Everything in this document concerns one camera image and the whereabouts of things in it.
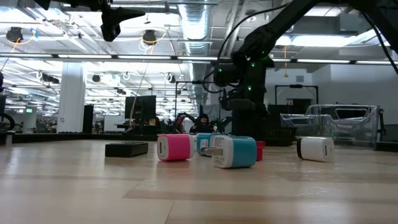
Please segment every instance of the computer monitor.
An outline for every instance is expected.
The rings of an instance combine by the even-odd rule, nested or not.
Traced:
[[[134,103],[134,96],[126,97],[126,105],[124,107],[124,118],[129,119]],[[156,118],[156,96],[138,96],[134,111],[132,114],[134,119],[155,119]]]

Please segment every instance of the pillar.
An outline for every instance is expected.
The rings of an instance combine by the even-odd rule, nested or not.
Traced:
[[[32,128],[36,128],[37,107],[27,106],[24,114],[24,134],[33,133]]]
[[[82,132],[86,73],[82,63],[64,62],[57,132]]]

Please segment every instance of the white wall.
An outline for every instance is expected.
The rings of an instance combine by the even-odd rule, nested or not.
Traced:
[[[267,93],[264,99],[265,105],[275,104],[275,85],[291,85],[291,84],[301,84],[301,85],[312,85],[312,74],[307,73],[306,69],[288,69],[287,74],[289,77],[284,77],[285,70],[280,69],[275,71],[273,69],[267,70],[266,75],[266,88]],[[304,82],[297,83],[296,76],[303,75]],[[310,88],[313,92],[311,93],[306,88],[302,89],[292,89],[288,87],[278,87],[277,92],[277,101],[278,105],[285,105],[286,99],[313,99],[313,103],[315,103],[315,89]]]
[[[398,124],[398,75],[389,65],[328,65],[313,74],[320,103],[379,105],[386,124]]]

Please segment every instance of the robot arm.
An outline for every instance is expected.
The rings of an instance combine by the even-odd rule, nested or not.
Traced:
[[[244,40],[235,52],[234,62],[250,58],[251,61],[264,58],[274,48],[278,38],[318,3],[347,3],[368,16],[381,31],[391,48],[398,52],[398,1],[390,0],[293,0],[270,23],[258,27]]]
[[[51,0],[34,0],[45,10],[50,7]],[[105,41],[112,42],[120,34],[120,23],[122,21],[133,19],[136,17],[144,16],[144,11],[124,9],[119,7],[111,9],[109,5],[113,0],[54,0],[70,4],[72,7],[85,6],[90,8],[91,11],[102,11],[102,35]]]

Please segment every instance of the wooden floor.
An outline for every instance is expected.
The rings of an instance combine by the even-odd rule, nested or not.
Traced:
[[[0,223],[398,223],[398,154],[337,150],[334,164],[267,148],[250,169],[207,157],[104,158],[109,141],[0,148]]]

